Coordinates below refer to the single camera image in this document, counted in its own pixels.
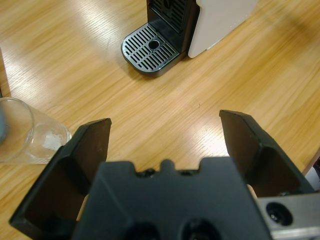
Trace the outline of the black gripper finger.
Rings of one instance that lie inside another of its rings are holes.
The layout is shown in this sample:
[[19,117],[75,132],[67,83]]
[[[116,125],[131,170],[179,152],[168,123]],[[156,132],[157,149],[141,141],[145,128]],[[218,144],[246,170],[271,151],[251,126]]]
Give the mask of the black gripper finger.
[[106,161],[112,121],[81,125],[31,186],[9,224],[33,240],[69,240],[99,165]]
[[257,197],[315,190],[278,143],[248,114],[220,110],[227,152]]

